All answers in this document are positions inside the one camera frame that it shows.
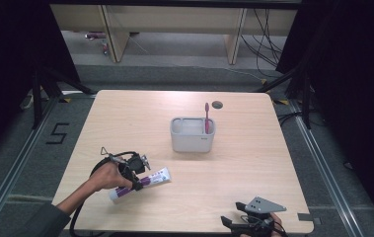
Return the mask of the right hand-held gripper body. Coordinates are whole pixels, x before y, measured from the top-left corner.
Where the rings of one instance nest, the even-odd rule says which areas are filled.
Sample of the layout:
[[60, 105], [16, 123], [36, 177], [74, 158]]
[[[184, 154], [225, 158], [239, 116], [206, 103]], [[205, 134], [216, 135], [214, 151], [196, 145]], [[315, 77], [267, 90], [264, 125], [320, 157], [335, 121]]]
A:
[[[250, 231], [252, 237], [270, 237], [274, 225], [270, 214], [287, 210], [285, 206], [262, 197], [254, 197], [245, 205], [246, 211], [242, 219], [246, 222], [245, 229]], [[287, 237], [283, 227], [282, 237]]]

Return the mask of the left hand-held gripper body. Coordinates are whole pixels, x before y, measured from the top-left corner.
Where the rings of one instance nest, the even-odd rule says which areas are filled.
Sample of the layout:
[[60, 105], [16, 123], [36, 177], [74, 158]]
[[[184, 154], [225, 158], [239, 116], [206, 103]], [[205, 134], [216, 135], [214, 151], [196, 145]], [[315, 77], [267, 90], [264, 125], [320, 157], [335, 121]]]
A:
[[105, 147], [101, 149], [101, 154], [106, 159], [118, 165], [119, 172], [130, 181], [137, 181], [137, 175], [150, 170], [150, 164], [146, 155], [140, 155], [135, 151], [125, 151], [112, 154]]

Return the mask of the white purple toothpaste tube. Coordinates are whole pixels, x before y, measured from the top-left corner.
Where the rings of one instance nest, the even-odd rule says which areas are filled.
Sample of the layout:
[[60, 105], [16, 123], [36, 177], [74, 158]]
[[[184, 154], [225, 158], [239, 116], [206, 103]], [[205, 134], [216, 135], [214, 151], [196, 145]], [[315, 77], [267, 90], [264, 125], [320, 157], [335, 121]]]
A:
[[[171, 181], [171, 175], [167, 167], [162, 168], [161, 170], [140, 179], [141, 184], [144, 188], [149, 188], [155, 185], [167, 183]], [[118, 198], [122, 198], [123, 196], [128, 195], [129, 193], [133, 192], [133, 189], [129, 188], [115, 188], [109, 191], [109, 198], [112, 201], [117, 200]]]

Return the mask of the grey plastic holder box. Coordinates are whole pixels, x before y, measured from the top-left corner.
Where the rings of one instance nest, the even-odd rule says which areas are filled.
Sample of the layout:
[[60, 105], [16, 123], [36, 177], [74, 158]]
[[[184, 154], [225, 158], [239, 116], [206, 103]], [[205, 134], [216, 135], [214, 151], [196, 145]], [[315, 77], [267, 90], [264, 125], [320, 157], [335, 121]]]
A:
[[209, 134], [205, 133], [205, 118], [173, 118], [170, 124], [172, 148], [176, 152], [209, 152], [215, 131], [215, 121], [211, 118]]

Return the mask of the person's right hand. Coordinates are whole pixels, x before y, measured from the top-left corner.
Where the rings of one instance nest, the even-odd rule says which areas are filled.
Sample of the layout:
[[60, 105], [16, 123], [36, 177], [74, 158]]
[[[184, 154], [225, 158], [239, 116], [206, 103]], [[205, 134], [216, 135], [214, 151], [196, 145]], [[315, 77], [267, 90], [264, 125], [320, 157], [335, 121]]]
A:
[[270, 216], [274, 222], [270, 237], [282, 237], [281, 219], [273, 212], [270, 214]]

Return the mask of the person's left hand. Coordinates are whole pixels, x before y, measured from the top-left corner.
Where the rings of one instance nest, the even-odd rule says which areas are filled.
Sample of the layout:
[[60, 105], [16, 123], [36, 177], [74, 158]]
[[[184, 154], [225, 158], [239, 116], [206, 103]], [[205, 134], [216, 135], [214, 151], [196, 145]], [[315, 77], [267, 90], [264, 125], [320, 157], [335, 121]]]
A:
[[119, 171], [119, 165], [108, 162], [98, 168], [89, 178], [89, 183], [94, 190], [108, 190], [116, 187], [132, 188], [132, 182], [127, 180]]

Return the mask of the black metal stand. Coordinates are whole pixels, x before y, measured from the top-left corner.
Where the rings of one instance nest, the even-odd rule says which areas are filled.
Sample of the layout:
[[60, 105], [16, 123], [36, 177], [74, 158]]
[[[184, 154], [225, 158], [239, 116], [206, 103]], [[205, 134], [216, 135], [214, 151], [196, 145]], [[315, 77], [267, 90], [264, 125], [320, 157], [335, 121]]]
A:
[[95, 95], [96, 91], [90, 89], [81, 84], [80, 81], [73, 80], [72, 78], [66, 77], [59, 71], [39, 66], [34, 70], [33, 74], [33, 99], [34, 99], [34, 124], [33, 128], [37, 128], [43, 119], [43, 108], [41, 104], [41, 90], [44, 90], [50, 99], [58, 99], [63, 96], [63, 93], [58, 82], [64, 82], [65, 84], [78, 89], [83, 94]]
[[289, 72], [276, 78], [270, 83], [263, 85], [261, 88], [255, 90], [255, 93], [265, 93], [274, 87], [290, 80], [286, 89], [285, 95], [287, 98], [295, 98], [297, 95], [302, 95], [302, 120], [307, 129], [310, 129], [310, 78], [305, 69], [299, 66], [291, 69]]

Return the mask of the light wooden desk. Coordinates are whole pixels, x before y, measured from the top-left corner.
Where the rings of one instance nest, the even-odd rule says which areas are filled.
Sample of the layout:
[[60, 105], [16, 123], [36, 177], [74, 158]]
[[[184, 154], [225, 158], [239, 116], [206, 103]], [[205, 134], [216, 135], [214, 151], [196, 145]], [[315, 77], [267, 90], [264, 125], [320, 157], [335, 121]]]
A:
[[243, 35], [286, 37], [294, 10], [111, 5], [50, 6], [62, 31], [103, 32], [111, 59], [120, 62], [131, 33], [213, 34], [224, 37], [228, 63], [236, 63]]

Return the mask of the black curtain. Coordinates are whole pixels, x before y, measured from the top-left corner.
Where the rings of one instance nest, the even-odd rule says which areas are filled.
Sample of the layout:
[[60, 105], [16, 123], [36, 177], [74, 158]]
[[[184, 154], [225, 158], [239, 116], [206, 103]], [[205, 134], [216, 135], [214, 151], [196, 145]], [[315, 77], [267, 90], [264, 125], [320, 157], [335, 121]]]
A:
[[285, 73], [302, 59], [332, 15], [308, 74], [337, 143], [374, 203], [374, 0], [298, 0], [282, 58]]
[[50, 1], [0, 0], [0, 137], [40, 67], [79, 80]]

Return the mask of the aluminium floor rail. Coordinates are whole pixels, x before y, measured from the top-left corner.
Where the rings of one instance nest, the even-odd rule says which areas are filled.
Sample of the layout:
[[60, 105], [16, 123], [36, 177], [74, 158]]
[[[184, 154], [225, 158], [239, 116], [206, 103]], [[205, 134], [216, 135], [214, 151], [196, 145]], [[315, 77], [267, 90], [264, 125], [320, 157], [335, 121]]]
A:
[[12, 163], [11, 168], [8, 170], [3, 182], [0, 185], [0, 212], [11, 192], [11, 190], [15, 187], [23, 169], [25, 168], [31, 153], [33, 152], [34, 148], [36, 147], [37, 141], [42, 134], [45, 124], [47, 120], [58, 103], [59, 99], [49, 99], [48, 102], [45, 104], [44, 109], [41, 113], [41, 119], [38, 124], [31, 130], [26, 142], [24, 143], [20, 153], [15, 158], [14, 162]]
[[337, 180], [327, 163], [327, 160], [316, 140], [312, 130], [306, 125], [301, 116], [296, 118], [296, 122], [303, 135], [303, 138], [310, 150], [311, 156], [316, 163], [317, 169], [324, 181], [324, 184], [337, 209], [337, 213], [343, 223], [349, 237], [365, 237], [360, 223], [354, 215], [347, 199], [345, 198]]

